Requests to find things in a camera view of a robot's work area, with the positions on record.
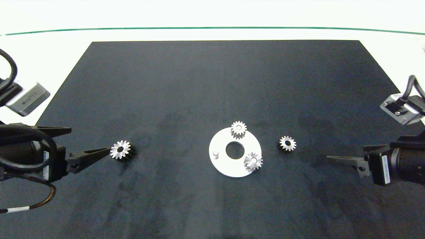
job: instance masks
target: metal gear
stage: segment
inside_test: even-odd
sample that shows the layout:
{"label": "metal gear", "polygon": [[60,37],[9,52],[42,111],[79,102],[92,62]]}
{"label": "metal gear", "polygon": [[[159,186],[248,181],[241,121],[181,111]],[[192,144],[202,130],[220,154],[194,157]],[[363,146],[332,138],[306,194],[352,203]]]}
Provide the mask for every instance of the metal gear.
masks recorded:
{"label": "metal gear", "polygon": [[286,151],[292,151],[297,146],[297,142],[295,142],[291,137],[289,136],[283,136],[280,139],[280,145],[282,148]]}
{"label": "metal gear", "polygon": [[256,169],[261,168],[263,159],[256,153],[250,153],[245,157],[244,165],[246,170],[253,172]]}
{"label": "metal gear", "polygon": [[110,148],[110,155],[118,161],[125,161],[134,157],[134,149],[127,141],[118,141]]}
{"label": "metal gear", "polygon": [[247,126],[243,122],[236,121],[230,127],[230,133],[232,134],[233,138],[242,139],[245,136],[246,129]]}

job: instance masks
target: gear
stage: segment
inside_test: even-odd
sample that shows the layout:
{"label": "gear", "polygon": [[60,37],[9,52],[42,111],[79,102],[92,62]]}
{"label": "gear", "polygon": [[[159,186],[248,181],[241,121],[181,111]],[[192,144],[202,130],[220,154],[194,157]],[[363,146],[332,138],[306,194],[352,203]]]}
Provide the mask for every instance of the gear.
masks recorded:
{"label": "gear", "polygon": [[246,129],[247,129],[247,126],[243,122],[236,121],[230,127],[230,133],[232,134],[234,138],[242,139],[245,136]]}
{"label": "gear", "polygon": [[110,155],[117,161],[123,162],[134,157],[134,149],[127,141],[118,141],[110,148]]}
{"label": "gear", "polygon": [[280,145],[282,146],[282,148],[286,151],[292,151],[295,149],[295,146],[297,146],[297,142],[295,142],[291,137],[289,136],[283,136],[280,139]]}
{"label": "gear", "polygon": [[245,157],[244,165],[246,170],[253,172],[256,169],[261,168],[263,159],[256,153],[250,153]]}

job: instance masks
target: green line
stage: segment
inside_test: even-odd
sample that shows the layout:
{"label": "green line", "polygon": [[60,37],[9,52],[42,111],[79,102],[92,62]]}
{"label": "green line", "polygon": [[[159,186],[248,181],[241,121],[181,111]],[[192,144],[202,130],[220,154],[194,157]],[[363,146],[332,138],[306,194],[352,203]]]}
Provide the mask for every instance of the green line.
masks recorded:
{"label": "green line", "polygon": [[219,26],[219,27],[104,27],[104,28],[70,28],[70,29],[55,29],[44,31],[26,31],[17,33],[7,33],[4,36],[22,35],[43,32],[57,32],[57,31],[87,31],[87,30],[153,30],[153,29],[331,29],[331,30],[355,30],[355,31],[380,31],[391,33],[415,34],[425,35],[424,32],[412,31],[393,31],[381,29],[367,29],[367,28],[349,28],[349,27],[304,27],[304,26]]}

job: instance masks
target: gear teeth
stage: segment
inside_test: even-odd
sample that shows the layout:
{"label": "gear teeth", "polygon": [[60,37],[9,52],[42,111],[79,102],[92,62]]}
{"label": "gear teeth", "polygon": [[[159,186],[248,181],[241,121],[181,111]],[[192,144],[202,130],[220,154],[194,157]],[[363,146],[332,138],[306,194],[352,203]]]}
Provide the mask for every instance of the gear teeth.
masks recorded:
{"label": "gear teeth", "polygon": [[247,126],[241,122],[236,121],[230,126],[230,133],[236,139],[242,139],[245,136]]}
{"label": "gear teeth", "polygon": [[253,172],[254,170],[261,168],[262,165],[263,158],[254,152],[248,154],[245,157],[244,166],[249,172]]}
{"label": "gear teeth", "polygon": [[[118,152],[118,148],[120,147],[122,147],[123,150],[121,152]],[[112,158],[119,162],[126,162],[136,155],[136,150],[132,145],[130,145],[130,142],[123,140],[118,141],[116,144],[114,144],[114,146],[111,147],[110,152]]]}
{"label": "gear teeth", "polygon": [[282,149],[286,150],[286,151],[293,151],[296,146],[297,146],[297,142],[295,142],[291,137],[289,136],[283,136],[280,139],[280,146],[282,147]]}

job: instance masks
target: plate center hole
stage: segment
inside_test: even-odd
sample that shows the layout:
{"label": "plate center hole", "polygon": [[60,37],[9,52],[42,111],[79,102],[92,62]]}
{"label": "plate center hole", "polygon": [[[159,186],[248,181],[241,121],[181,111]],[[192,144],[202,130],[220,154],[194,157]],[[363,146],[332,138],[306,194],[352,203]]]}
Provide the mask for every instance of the plate center hole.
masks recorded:
{"label": "plate center hole", "polygon": [[240,159],[245,154],[245,149],[238,142],[230,142],[226,146],[226,154],[232,159]]}

